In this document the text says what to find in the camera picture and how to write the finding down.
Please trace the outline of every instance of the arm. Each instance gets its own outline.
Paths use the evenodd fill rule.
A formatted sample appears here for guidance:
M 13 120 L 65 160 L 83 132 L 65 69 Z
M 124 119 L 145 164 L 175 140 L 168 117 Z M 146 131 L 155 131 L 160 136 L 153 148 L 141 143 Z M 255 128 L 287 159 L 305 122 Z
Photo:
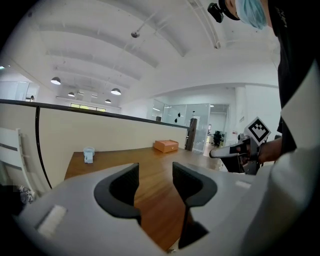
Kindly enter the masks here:
M 276 161 L 281 155 L 282 137 L 261 145 L 259 162 Z

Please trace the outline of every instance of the ceiling light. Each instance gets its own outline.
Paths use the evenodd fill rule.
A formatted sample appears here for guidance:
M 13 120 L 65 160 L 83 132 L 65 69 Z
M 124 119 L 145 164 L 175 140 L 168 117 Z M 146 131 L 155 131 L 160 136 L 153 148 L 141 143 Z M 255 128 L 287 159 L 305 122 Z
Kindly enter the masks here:
M 51 83 L 55 85 L 61 85 L 61 80 L 59 77 L 55 76 L 54 78 L 51 79 Z
M 121 91 L 118 88 L 113 88 L 111 93 L 115 95 L 121 95 Z

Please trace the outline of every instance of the sticker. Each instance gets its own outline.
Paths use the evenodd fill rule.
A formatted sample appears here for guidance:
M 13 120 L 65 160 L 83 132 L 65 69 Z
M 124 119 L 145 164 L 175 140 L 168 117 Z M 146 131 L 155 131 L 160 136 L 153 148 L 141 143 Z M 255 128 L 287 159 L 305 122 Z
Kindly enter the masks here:
M 261 145 L 271 133 L 259 117 L 256 117 L 244 130 L 254 139 L 258 146 Z

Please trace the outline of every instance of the person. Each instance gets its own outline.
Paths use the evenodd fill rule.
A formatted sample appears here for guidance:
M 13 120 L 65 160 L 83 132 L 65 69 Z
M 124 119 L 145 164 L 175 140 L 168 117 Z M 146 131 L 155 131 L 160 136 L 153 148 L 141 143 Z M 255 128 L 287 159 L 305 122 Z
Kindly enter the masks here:
M 219 0 L 219 7 L 232 20 L 240 20 L 260 30 L 266 26 L 273 29 L 280 43 L 277 71 L 283 108 L 319 57 L 316 46 L 317 8 L 312 2 L 290 0 Z M 260 146 L 258 160 L 261 164 L 276 161 L 282 154 L 296 149 L 295 141 L 281 118 L 278 132 L 282 133 L 282 137 Z

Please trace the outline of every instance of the glass door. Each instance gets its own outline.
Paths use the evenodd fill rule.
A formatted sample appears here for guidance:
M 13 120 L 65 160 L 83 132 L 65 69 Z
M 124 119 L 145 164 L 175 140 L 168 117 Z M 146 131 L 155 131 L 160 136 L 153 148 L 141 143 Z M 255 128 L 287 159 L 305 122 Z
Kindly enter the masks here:
M 192 118 L 197 119 L 192 151 L 202 154 L 206 145 L 209 125 L 210 104 L 186 105 L 184 126 L 190 126 Z

